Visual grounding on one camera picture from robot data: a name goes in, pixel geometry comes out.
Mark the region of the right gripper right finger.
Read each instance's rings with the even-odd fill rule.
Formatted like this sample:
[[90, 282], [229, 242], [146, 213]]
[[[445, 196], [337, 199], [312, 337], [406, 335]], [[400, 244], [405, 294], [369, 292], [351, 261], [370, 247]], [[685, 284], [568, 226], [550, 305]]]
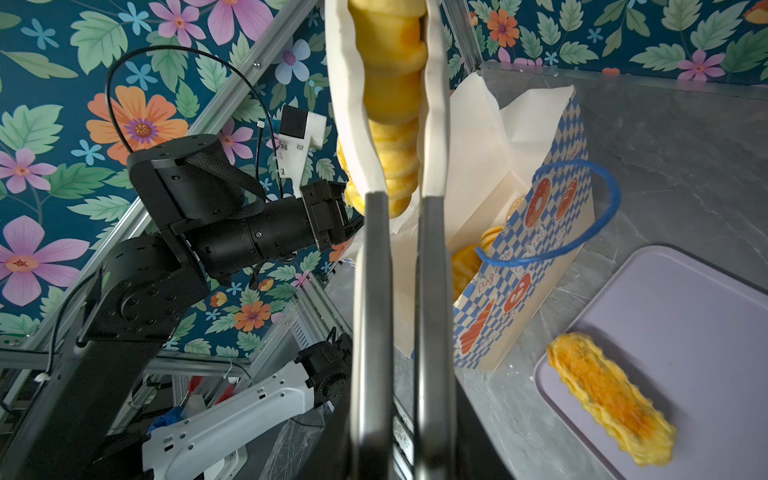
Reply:
[[449, 171], [447, 59], [440, 6], [423, 22], [428, 59], [420, 115], [422, 176], [416, 267], [415, 451], [417, 479], [456, 477], [456, 388], [452, 363], [451, 271], [444, 228]]

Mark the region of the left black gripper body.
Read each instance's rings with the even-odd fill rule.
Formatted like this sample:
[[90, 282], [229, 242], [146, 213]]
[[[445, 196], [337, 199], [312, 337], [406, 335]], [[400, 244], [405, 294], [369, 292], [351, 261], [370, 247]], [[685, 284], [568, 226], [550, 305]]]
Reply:
[[308, 221], [319, 250], [352, 239], [363, 227], [362, 216], [352, 217], [346, 212], [346, 185], [321, 180], [301, 187]]

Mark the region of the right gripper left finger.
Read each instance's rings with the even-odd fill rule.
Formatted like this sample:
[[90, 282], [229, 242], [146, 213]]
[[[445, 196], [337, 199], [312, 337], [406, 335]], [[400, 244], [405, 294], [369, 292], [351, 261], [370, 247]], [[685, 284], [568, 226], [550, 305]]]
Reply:
[[350, 478], [388, 479], [393, 467], [393, 298], [388, 196], [363, 104], [364, 64], [345, 1], [325, 4], [328, 72], [338, 137], [365, 200], [355, 260]]

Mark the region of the checkered paper bag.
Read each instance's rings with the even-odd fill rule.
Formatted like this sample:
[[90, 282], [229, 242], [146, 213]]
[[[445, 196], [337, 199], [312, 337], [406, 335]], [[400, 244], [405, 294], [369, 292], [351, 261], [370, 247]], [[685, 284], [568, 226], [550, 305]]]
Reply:
[[[444, 198], [454, 363], [496, 369], [578, 253], [595, 223], [592, 173], [574, 87], [534, 88], [501, 105], [468, 76], [450, 98]], [[414, 355], [419, 208], [396, 219], [394, 343]], [[478, 273], [453, 301], [452, 257], [503, 226]]]

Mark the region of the ridged long bread roll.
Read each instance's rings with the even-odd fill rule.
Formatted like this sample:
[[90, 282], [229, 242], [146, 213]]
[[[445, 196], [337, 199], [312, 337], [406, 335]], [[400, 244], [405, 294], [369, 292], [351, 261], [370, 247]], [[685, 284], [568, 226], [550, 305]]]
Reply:
[[389, 217], [409, 208], [419, 186], [417, 143], [428, 47], [425, 1], [330, 1], [326, 15], [341, 28], [339, 44], [354, 46], [362, 67], [362, 105], [386, 179]]

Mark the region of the sugared bread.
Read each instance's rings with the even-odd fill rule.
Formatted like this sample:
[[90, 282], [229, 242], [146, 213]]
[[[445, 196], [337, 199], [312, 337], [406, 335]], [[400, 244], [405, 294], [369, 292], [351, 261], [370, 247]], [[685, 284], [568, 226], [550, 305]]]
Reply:
[[481, 248], [485, 254], [488, 254], [489, 248], [502, 230], [503, 226], [501, 225], [486, 230], [481, 236], [479, 244], [469, 245], [452, 257], [453, 301], [459, 298], [482, 265], [476, 249]]

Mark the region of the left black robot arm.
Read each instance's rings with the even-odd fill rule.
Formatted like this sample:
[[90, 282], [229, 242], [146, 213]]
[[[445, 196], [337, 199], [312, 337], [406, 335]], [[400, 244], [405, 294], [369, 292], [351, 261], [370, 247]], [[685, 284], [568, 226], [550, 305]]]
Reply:
[[5, 479], [81, 479], [128, 393], [179, 326], [244, 268], [351, 239], [344, 185], [318, 181], [268, 200], [231, 165], [218, 137], [186, 136], [129, 155], [127, 171], [157, 235], [119, 243], [102, 262], [50, 380], [1, 462]]

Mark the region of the braided flat pastry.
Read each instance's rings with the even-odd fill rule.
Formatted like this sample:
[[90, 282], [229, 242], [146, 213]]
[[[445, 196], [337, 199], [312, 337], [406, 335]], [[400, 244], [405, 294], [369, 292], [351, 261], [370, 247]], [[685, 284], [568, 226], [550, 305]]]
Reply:
[[562, 334], [546, 352], [570, 394], [636, 465], [670, 463], [676, 428], [590, 336]]

